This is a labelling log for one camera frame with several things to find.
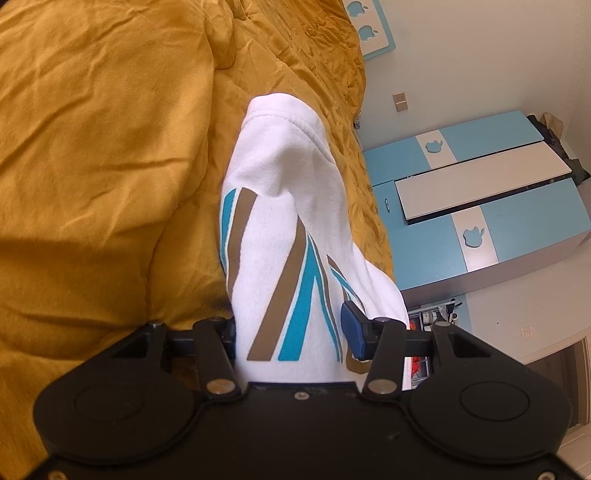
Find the bedding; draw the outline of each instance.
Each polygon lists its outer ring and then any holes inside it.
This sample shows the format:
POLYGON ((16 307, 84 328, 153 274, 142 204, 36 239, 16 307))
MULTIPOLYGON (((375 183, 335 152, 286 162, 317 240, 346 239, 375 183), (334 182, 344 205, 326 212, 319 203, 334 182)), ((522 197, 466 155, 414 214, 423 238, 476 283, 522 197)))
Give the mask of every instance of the bedding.
POLYGON ((45 456, 38 393, 149 319, 231 316, 220 191, 248 103, 322 120, 353 240, 392 275, 351 124, 340 0, 9 0, 0 9, 0 476, 45 456))

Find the screw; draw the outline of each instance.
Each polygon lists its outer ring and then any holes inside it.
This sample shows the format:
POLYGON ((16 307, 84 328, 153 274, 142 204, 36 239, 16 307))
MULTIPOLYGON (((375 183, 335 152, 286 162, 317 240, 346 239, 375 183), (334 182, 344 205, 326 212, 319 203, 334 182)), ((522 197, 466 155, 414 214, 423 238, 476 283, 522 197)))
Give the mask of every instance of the screw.
POLYGON ((64 472, 52 470, 47 474, 47 480, 68 480, 68 477, 64 472))
POLYGON ((296 392, 294 394, 294 398, 296 400, 308 400, 308 398, 310 398, 310 394, 307 392, 296 392))
POLYGON ((226 395, 236 389, 236 384, 226 378, 217 378, 207 383, 207 390, 214 395, 226 395))
POLYGON ((398 386, 396 382, 387 380, 385 378, 379 378, 378 380, 372 380, 368 384, 368 389, 376 395, 390 395, 396 392, 398 386))

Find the mustard yellow comforter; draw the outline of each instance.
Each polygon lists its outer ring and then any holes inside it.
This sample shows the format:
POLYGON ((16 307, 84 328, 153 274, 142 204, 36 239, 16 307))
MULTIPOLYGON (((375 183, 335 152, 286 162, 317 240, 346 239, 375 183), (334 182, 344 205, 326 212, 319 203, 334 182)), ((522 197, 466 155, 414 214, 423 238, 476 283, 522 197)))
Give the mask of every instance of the mustard yellow comforter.
POLYGON ((391 256, 351 123, 340 0, 9 0, 0 9, 0 476, 45 455, 52 380, 148 319, 229 316, 220 186, 249 101, 316 110, 353 237, 391 256))

